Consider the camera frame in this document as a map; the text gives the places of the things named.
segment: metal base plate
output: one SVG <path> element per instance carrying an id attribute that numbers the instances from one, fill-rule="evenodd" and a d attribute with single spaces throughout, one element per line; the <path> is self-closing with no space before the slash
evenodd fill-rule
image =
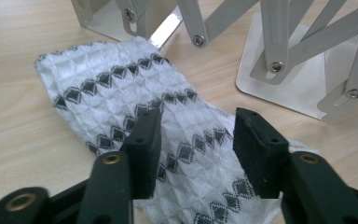
<path id="1" fill-rule="evenodd" d="M 356 44 L 356 39 L 344 42 L 299 64 L 282 84 L 275 86 L 250 77 L 264 49 L 261 27 L 261 14 L 255 13 L 242 54 L 237 87 L 245 93 L 322 119 L 325 113 L 318 109 L 317 104 L 348 78 L 358 42 Z M 299 25 L 289 40 L 289 48 L 298 43 L 307 30 L 308 27 Z"/>

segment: white fabric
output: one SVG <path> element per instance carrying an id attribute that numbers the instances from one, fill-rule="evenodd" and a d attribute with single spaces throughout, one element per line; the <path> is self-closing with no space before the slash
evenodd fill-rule
<path id="1" fill-rule="evenodd" d="M 143 38 L 41 55 L 35 69 L 98 155 L 119 150 L 140 112 L 164 111 L 155 194 L 135 202 L 153 223 L 270 223 L 278 213 L 278 200 L 255 196 L 232 150 L 234 116 L 200 99 Z"/>

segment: rivet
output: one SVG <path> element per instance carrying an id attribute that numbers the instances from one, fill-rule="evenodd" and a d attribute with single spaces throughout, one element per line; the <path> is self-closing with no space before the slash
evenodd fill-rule
<path id="1" fill-rule="evenodd" d="M 103 157 L 103 163 L 105 164 L 114 164 L 121 161 L 121 157 L 118 155 L 108 155 Z"/>

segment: light wood surface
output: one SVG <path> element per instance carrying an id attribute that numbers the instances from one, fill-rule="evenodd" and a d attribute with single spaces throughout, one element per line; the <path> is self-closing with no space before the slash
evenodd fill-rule
<path id="1" fill-rule="evenodd" d="M 201 1 L 205 16 L 220 2 Z M 310 15 L 325 1 L 316 2 Z M 349 1 L 346 8 L 356 6 L 358 1 Z M 229 113 L 238 106 L 260 113 L 285 137 L 319 148 L 345 182 L 358 189 L 358 107 L 326 124 L 236 88 L 251 17 L 258 10 L 252 8 L 206 49 L 192 46 L 182 24 L 161 52 L 203 99 Z M 0 0 L 0 199 L 32 186 L 54 195 L 90 175 L 95 156 L 54 110 L 34 60 L 41 53 L 97 40 L 113 41 L 81 28 L 69 0 Z M 136 223 L 148 223 L 139 211 Z M 283 223 L 282 218 L 274 223 Z"/>

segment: screw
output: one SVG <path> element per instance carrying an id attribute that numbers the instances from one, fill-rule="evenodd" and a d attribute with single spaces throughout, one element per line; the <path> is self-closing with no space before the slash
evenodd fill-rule
<path id="1" fill-rule="evenodd" d="M 204 43 L 204 37 L 202 35 L 195 35 L 193 38 L 193 44 L 197 47 L 201 47 Z"/>
<path id="2" fill-rule="evenodd" d="M 283 63 L 272 63 L 269 65 L 269 71 L 271 73 L 279 73 L 284 70 Z"/>
<path id="3" fill-rule="evenodd" d="M 134 21 L 135 14 L 129 8 L 124 10 L 127 21 Z"/>
<path id="4" fill-rule="evenodd" d="M 347 91 L 346 95 L 350 99 L 358 99 L 358 89 Z"/>

